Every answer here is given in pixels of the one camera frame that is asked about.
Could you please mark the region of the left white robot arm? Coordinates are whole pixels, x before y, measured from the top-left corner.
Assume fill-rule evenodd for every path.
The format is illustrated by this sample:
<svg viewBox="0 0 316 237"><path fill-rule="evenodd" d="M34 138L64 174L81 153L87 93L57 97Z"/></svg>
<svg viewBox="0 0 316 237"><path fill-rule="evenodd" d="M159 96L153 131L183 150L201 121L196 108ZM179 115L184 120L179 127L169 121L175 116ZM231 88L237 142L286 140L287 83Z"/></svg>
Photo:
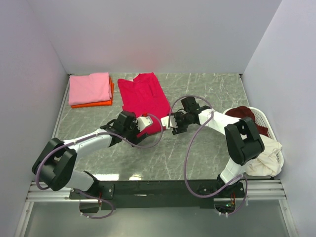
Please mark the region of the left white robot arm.
<svg viewBox="0 0 316 237"><path fill-rule="evenodd" d="M137 117L133 112L122 111L116 119L82 137L64 141L50 139L32 167L37 187L53 191L68 187L80 190L87 198L100 197L99 180L87 171L75 170L76 162L121 141L136 146L146 137L141 132L151 125L149 116Z"/></svg>

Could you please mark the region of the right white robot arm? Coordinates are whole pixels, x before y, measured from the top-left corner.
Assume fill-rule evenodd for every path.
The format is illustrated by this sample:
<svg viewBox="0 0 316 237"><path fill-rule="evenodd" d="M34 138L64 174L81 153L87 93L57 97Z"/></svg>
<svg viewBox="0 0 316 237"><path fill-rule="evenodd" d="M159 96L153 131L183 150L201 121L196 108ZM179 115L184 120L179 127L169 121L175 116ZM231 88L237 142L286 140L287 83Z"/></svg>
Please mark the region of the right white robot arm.
<svg viewBox="0 0 316 237"><path fill-rule="evenodd" d="M235 118L213 109L210 102L200 96L185 95L173 102L166 117L167 129L173 129L174 135L187 131L191 124L199 125L189 142L184 160L183 176L187 189L196 197L187 179L187 161L191 146L204 128L208 127L225 136L229 161L218 176L217 191L206 195L212 197L219 194L228 197L234 191L234 183L243 178L246 165L257 158L265 149L255 122L250 117Z"/></svg>

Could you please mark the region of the crimson red t-shirt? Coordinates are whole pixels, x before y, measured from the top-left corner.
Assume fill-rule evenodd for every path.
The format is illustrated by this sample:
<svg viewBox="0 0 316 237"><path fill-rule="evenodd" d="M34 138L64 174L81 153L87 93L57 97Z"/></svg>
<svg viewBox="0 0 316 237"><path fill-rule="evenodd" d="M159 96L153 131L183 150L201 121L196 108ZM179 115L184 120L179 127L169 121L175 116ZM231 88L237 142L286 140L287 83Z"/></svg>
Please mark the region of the crimson red t-shirt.
<svg viewBox="0 0 316 237"><path fill-rule="evenodd" d="M137 117L150 113L160 119L168 115L170 104L154 73L139 74L132 81L118 79L118 87L123 110Z"/></svg>

